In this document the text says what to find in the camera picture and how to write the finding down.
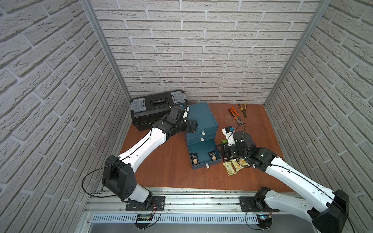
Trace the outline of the teal bottom drawer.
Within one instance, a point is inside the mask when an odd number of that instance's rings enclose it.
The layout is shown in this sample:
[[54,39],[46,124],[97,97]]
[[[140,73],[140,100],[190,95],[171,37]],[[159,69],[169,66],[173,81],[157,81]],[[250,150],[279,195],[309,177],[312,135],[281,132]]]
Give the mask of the teal bottom drawer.
[[[215,140],[208,140],[205,142],[195,143],[187,146],[189,151],[189,157],[191,153],[198,153],[200,164],[193,166],[191,162],[191,166],[193,170],[202,169],[202,168],[209,168],[212,165],[217,165],[222,161],[222,157],[218,150],[216,149]],[[215,151],[216,154],[220,157],[219,160],[212,161],[209,157],[208,153],[211,151]]]

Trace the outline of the beige cookie packet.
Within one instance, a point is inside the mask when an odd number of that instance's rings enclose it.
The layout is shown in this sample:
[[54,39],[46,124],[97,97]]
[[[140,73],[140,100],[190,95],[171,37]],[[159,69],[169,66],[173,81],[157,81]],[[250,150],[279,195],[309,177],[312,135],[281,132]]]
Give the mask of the beige cookie packet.
[[237,173],[231,161],[224,162],[223,165],[226,169],[228,176],[235,175]]
[[241,166],[247,166],[249,167],[250,165],[244,160],[244,159],[238,159],[238,163],[241,165]]
[[233,167],[235,168],[236,172],[239,172],[244,167],[237,161],[237,159],[230,160],[232,162]]

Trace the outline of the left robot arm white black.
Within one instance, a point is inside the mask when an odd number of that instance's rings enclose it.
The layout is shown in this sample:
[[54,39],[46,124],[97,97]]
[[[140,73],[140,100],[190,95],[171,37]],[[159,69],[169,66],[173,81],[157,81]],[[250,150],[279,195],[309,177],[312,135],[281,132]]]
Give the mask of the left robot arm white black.
[[120,154],[109,156],[102,168],[91,171],[103,170],[102,184],[120,200],[131,199],[138,203],[151,202],[152,193],[137,183],[135,172],[141,163],[160,145],[179,132],[195,133],[198,127],[196,120],[182,120],[175,124],[164,120],[157,121],[136,145]]

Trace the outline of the teal drawer cabinet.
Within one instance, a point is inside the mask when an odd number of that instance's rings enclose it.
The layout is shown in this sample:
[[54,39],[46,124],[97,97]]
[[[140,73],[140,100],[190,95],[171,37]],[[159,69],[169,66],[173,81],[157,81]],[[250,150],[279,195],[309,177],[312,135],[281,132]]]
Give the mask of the teal drawer cabinet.
[[190,105],[188,120],[197,121],[197,130],[205,128],[218,129],[218,123],[206,102]]

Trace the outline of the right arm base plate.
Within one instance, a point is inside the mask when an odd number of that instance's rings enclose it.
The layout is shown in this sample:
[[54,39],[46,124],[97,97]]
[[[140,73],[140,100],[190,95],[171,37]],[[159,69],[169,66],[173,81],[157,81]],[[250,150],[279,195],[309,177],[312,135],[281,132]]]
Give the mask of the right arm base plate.
[[271,209],[263,198],[239,197],[242,212],[279,212],[277,209]]

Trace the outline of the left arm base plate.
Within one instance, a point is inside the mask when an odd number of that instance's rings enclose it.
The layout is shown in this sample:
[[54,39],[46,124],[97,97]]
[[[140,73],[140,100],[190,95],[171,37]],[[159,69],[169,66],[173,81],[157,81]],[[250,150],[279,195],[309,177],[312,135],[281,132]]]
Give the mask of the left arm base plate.
[[165,198],[165,196],[152,196],[148,198],[144,203],[128,199],[125,210],[129,212],[163,211],[165,206]]

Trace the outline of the dark cookie packet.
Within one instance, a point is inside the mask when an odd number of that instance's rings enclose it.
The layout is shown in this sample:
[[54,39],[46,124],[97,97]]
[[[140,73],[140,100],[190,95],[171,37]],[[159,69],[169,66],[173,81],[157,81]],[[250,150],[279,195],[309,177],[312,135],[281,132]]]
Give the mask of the dark cookie packet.
[[190,157],[193,166],[200,164],[198,153],[191,153]]
[[216,154],[216,152],[213,150],[208,153],[209,157],[211,158],[212,161],[219,160],[220,157]]

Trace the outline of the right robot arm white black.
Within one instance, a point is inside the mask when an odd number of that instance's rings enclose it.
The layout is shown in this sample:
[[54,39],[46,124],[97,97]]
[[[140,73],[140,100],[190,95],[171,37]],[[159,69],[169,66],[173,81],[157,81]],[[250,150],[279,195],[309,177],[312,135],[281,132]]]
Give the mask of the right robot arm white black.
[[262,212],[267,209],[284,211],[312,223],[320,233],[343,231],[349,215],[349,196],[344,191],[333,191],[311,180],[268,148],[258,148],[244,131],[237,132],[228,126],[222,133],[227,140],[221,144],[224,157],[244,160],[301,196],[294,198],[262,187],[254,196],[252,208]]

